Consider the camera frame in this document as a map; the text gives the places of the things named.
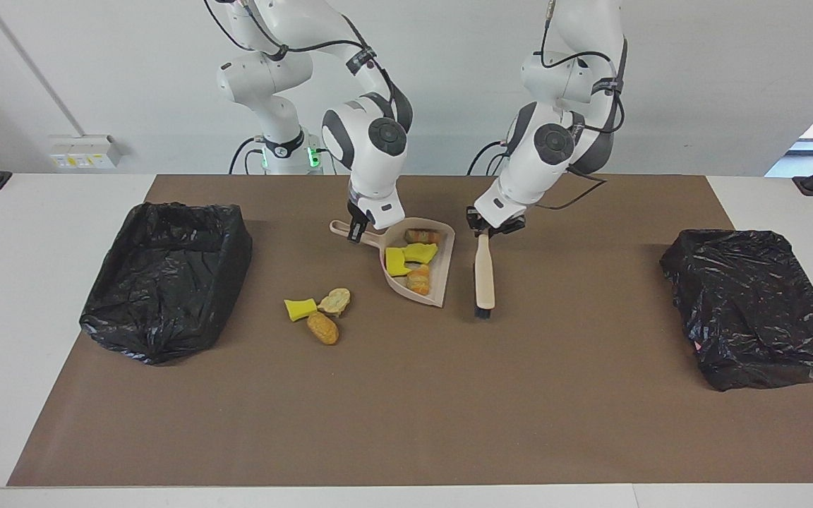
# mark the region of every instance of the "brown mat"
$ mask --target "brown mat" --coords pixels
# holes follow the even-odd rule
[[[345,178],[157,178],[153,202],[243,207],[234,315],[171,367],[79,338],[9,485],[813,483],[813,385],[714,392],[681,335],[658,259],[681,229],[731,227],[706,179],[609,179],[494,238],[499,305],[478,322],[464,206],[488,179],[400,183],[407,212],[459,232],[435,309],[328,232]],[[336,286],[355,299],[326,347],[281,300]]]

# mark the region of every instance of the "yellow sponge piece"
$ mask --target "yellow sponge piece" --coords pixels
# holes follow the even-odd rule
[[[407,258],[404,257],[404,250],[398,247],[385,248],[385,267],[387,274],[391,277],[403,277],[413,271],[407,269]]]
[[[407,263],[432,263],[432,258],[438,254],[438,245],[433,243],[411,243],[404,248],[404,258]]]
[[[299,321],[303,318],[309,318],[310,314],[319,312],[319,308],[317,308],[315,305],[315,300],[312,298],[303,300],[302,302],[284,300],[284,305],[287,306],[287,315],[290,316],[291,321]]]

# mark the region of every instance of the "white power outlet box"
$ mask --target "white power outlet box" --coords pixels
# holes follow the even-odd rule
[[[59,169],[116,169],[121,153],[110,135],[52,135],[49,157]]]

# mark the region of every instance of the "bin covered with black bag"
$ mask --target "bin covered with black bag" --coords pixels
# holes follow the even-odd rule
[[[80,327],[155,365],[209,349],[252,257],[238,206],[136,206],[103,261]]]
[[[813,286],[772,231],[684,231],[661,258],[713,388],[813,382]]]

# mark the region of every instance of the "dustpan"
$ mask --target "dustpan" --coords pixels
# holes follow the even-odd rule
[[[329,228],[333,234],[342,237],[349,235],[349,223],[341,221],[332,221]],[[432,263],[428,264],[431,279],[431,290],[427,296],[414,293],[407,289],[406,281],[400,281],[391,277],[387,273],[385,267],[385,248],[388,247],[406,247],[407,241],[404,240],[404,232],[407,229],[435,229],[442,235],[442,241],[438,244],[438,254],[432,259]],[[451,256],[454,254],[454,228],[448,226],[443,222],[431,221],[431,219],[419,219],[411,217],[403,219],[403,221],[387,228],[384,234],[377,235],[370,232],[364,232],[362,239],[359,243],[369,245],[378,249],[378,259],[381,262],[381,273],[384,274],[387,285],[394,289],[398,295],[404,298],[413,300],[413,302],[423,303],[427,306],[436,306],[442,308],[445,306],[445,290],[447,289],[447,273],[451,267]]]

